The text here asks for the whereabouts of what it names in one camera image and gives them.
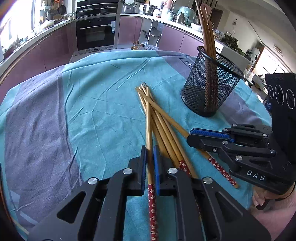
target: basket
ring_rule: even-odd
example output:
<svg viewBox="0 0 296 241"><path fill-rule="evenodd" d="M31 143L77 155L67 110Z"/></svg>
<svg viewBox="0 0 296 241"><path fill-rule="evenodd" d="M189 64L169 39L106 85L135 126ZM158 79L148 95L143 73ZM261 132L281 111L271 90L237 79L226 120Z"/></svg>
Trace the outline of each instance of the basket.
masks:
<svg viewBox="0 0 296 241"><path fill-rule="evenodd" d="M198 56L181 90L181 98L194 113L211 117L227 99L243 72L230 60L217 53L217 60L197 48Z"/></svg>

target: blue tablecloth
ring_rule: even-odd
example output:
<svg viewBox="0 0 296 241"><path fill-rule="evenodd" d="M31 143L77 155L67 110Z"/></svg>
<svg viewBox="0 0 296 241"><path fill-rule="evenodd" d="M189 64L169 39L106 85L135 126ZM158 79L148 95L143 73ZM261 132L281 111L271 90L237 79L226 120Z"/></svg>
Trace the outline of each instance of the blue tablecloth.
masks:
<svg viewBox="0 0 296 241"><path fill-rule="evenodd" d="M24 238L71 190L90 177L112 176L140 155L146 121L135 87L142 82L188 131L220 131L234 123L271 124L270 115L242 80L213 117L190 111L180 98L191 70L186 62L194 63L194 58L169 51L96 53L8 92L0 107L0 163L7 205ZM198 176L211 176L248 208L252 186L236 179L240 188L233 188L178 136ZM158 197L157 206L160 240L176 240L173 198ZM128 198L124 240L148 239L146 189L143 197Z"/></svg>

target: person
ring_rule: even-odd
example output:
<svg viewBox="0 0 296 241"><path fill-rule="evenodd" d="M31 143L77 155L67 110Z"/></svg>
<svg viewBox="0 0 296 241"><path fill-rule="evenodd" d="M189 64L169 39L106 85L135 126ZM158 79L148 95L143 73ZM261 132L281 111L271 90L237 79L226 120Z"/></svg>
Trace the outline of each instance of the person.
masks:
<svg viewBox="0 0 296 241"><path fill-rule="evenodd" d="M263 205L266 199L275 199L269 210L258 210L258 205ZM295 183L283 195L277 195L260 187L254 187L251 206L252 215L263 224L275 240L285 229L296 212Z"/></svg>

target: oven door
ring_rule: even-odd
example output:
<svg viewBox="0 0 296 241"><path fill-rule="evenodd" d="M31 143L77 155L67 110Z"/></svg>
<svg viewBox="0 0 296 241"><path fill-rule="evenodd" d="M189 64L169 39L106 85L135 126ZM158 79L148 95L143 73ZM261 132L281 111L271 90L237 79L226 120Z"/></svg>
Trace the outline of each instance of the oven door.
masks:
<svg viewBox="0 0 296 241"><path fill-rule="evenodd" d="M114 45L116 17L98 17L76 22L79 50Z"/></svg>

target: blue gripper pad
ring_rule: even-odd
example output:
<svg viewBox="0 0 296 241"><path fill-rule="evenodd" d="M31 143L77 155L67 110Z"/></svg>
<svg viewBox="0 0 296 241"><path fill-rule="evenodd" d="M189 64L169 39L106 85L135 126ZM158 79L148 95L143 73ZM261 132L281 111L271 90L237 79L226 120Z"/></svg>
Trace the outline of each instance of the blue gripper pad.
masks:
<svg viewBox="0 0 296 241"><path fill-rule="evenodd" d="M141 175L141 191L142 194L145 192L145 182L146 182L146 166L147 166L147 149L146 147L142 149L143 153L143 163L142 163L142 175Z"/></svg>
<svg viewBox="0 0 296 241"><path fill-rule="evenodd" d="M154 159L154 175L155 175L155 189L156 193L159 196L160 193L160 177L159 177L159 168L158 168L158 151L156 149L156 146L153 147L153 159Z"/></svg>
<svg viewBox="0 0 296 241"><path fill-rule="evenodd" d="M201 135L201 136L206 136L206 137L216 137L216 138L228 140L231 143L234 142L234 139L232 139L229 134L225 134L225 133L217 132L217 131L192 129L190 131L190 134Z"/></svg>

